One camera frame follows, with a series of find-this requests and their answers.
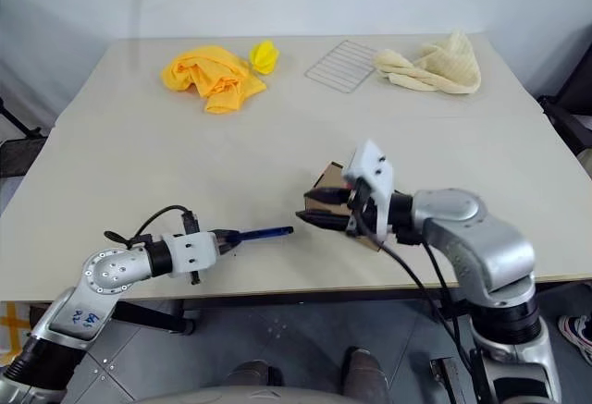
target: chair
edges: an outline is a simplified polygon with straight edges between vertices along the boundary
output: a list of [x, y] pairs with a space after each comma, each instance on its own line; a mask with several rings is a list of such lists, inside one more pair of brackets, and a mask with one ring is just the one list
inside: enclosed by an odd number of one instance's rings
[[576, 117], [592, 116], [592, 44], [557, 95], [537, 101], [573, 154], [592, 149], [592, 130]]

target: wire rack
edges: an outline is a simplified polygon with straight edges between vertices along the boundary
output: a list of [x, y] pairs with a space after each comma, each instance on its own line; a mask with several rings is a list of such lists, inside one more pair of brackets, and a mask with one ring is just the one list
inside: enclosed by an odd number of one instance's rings
[[376, 50], [343, 41], [310, 67], [304, 76], [338, 92], [354, 92], [374, 71]]

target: yellow object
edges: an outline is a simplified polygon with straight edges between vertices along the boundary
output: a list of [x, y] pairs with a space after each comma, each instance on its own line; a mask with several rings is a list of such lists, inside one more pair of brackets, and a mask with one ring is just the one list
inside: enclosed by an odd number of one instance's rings
[[29, 306], [0, 302], [0, 367], [11, 363], [22, 351], [31, 331]]
[[420, 92], [467, 94], [481, 85], [481, 72], [473, 46], [463, 32], [426, 45], [422, 56], [410, 62], [399, 53], [384, 50], [375, 57], [378, 72], [391, 83]]
[[205, 111], [222, 115], [241, 109], [243, 101], [267, 88], [249, 70], [249, 64], [220, 46], [202, 46], [175, 57], [161, 73], [175, 92], [192, 84], [207, 97]]
[[263, 41], [253, 47], [249, 58], [251, 59], [251, 65], [253, 65], [255, 71], [258, 71], [261, 74], [269, 74], [276, 67], [278, 56], [279, 50], [274, 43], [271, 41]]

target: tabletop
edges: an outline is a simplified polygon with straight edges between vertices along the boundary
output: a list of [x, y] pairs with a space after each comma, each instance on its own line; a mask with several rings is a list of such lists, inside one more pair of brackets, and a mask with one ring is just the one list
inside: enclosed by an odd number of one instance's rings
[[[202, 229], [295, 231], [241, 244], [198, 286], [161, 276], [128, 298], [411, 288], [386, 254], [294, 215], [327, 163], [346, 162], [368, 138], [394, 165], [398, 190], [478, 193], [533, 243], [538, 280], [592, 277], [592, 182], [485, 36], [470, 36], [483, 77], [473, 95], [413, 92], [376, 74], [346, 94], [304, 76], [344, 39], [413, 58], [441, 37], [274, 38], [280, 58], [262, 77], [267, 90], [223, 116], [206, 114], [195, 92], [167, 90], [160, 70], [202, 44], [246, 57], [261, 39], [114, 43], [0, 216], [0, 300], [53, 299], [78, 282], [90, 254], [113, 246], [104, 230], [130, 236], [172, 203], [192, 209]], [[148, 230], [182, 231], [173, 213]], [[419, 248], [392, 243], [428, 285], [437, 282]]]

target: shoe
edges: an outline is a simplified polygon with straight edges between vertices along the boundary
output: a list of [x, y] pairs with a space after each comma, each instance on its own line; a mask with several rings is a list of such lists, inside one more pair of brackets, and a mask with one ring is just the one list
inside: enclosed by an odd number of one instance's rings
[[557, 322], [561, 334], [580, 349], [586, 362], [592, 365], [592, 340], [584, 336], [584, 329], [588, 322], [587, 316], [561, 316]]
[[236, 367], [223, 382], [223, 386], [267, 386], [269, 364], [255, 360], [244, 362]]
[[343, 396], [365, 404], [390, 404], [389, 381], [368, 350], [350, 347], [341, 371]]

